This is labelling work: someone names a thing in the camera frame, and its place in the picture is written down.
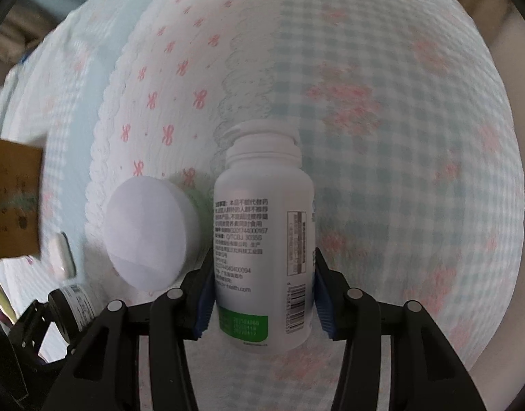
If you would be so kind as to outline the small white earbud case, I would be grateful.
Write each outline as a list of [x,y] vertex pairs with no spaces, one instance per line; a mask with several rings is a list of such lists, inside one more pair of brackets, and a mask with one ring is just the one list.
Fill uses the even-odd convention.
[[62,232],[56,233],[48,241],[47,250],[55,278],[59,281],[73,278],[76,269],[66,235]]

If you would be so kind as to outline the cardboard box with pink flaps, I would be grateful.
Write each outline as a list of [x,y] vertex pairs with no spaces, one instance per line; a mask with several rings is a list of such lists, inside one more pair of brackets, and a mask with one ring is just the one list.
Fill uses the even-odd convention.
[[42,149],[0,139],[0,260],[40,253]]

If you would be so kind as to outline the white round jar green base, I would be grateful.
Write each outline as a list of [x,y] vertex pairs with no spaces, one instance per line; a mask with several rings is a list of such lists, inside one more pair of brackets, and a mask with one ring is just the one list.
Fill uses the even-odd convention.
[[194,188],[132,177],[106,206],[103,240],[119,276],[142,291],[170,288],[209,249],[213,208]]

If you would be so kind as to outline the black lid small jar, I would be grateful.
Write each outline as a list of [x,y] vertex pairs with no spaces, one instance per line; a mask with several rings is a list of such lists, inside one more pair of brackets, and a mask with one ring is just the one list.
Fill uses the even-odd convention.
[[50,314],[67,343],[79,339],[103,308],[98,291],[84,284],[56,288],[47,299]]

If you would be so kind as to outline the white supplement bottle green label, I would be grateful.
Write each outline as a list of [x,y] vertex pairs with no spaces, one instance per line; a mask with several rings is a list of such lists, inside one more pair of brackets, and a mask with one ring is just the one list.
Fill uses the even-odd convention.
[[287,352],[312,327],[315,186],[287,123],[239,123],[225,134],[213,190],[213,260],[220,330],[240,349]]

